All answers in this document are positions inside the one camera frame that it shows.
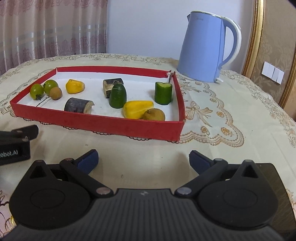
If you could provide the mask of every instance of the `lace tablecloth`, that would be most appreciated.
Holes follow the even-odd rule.
[[[174,191],[197,174],[188,154],[198,150],[209,158],[238,164],[245,159],[273,163],[296,207],[295,122],[248,78],[222,70],[223,83],[203,83],[177,72],[186,123],[178,143],[93,133],[17,118],[9,101],[26,86],[61,66],[111,65],[176,70],[177,61],[131,55],[85,54],[31,60],[0,77],[0,130],[37,124],[31,159],[0,166],[0,236],[13,228],[8,200],[34,160],[46,163],[77,158],[90,149],[100,163],[90,174],[116,188],[171,188]]]

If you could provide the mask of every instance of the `eggplant slice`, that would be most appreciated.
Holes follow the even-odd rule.
[[[70,98],[65,104],[64,111],[91,114],[94,103],[91,100]]]

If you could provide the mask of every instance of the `tomato stem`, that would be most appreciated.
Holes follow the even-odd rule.
[[[44,102],[45,100],[47,100],[48,98],[50,98],[50,96],[47,96],[43,101],[41,101],[36,107],[38,107],[42,102]]]

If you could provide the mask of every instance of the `curtain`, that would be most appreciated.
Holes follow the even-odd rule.
[[[107,0],[0,0],[0,75],[31,60],[105,53]]]

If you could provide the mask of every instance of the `patterned wallpaper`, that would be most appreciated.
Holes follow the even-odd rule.
[[[263,36],[252,81],[279,103],[287,83],[296,44],[296,9],[288,1],[266,0]],[[285,72],[282,84],[261,74],[264,61]]]

